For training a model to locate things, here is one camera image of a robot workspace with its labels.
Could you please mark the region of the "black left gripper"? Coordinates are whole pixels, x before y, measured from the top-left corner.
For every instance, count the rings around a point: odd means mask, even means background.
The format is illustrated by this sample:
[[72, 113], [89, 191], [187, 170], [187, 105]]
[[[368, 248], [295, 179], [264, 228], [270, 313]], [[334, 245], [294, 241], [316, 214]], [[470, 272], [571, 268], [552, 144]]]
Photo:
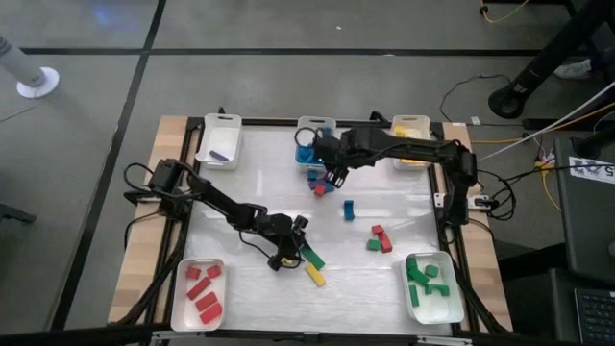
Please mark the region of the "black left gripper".
[[302, 215], [292, 219], [288, 215], [276, 213], [259, 218], [258, 234], [277, 247], [276, 254], [267, 262], [272, 270], [296, 268], [299, 265], [300, 248], [306, 243], [307, 225], [308, 220]]

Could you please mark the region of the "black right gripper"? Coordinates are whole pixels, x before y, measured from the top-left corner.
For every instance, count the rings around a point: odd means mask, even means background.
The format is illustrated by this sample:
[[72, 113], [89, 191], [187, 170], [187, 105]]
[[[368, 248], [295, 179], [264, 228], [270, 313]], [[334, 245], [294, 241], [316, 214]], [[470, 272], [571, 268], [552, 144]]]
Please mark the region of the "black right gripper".
[[327, 170], [327, 184], [341, 188], [349, 173], [349, 168], [357, 169], [357, 158], [351, 153], [355, 149], [357, 128], [343, 132], [340, 137], [318, 133], [313, 141], [314, 158], [321, 161]]

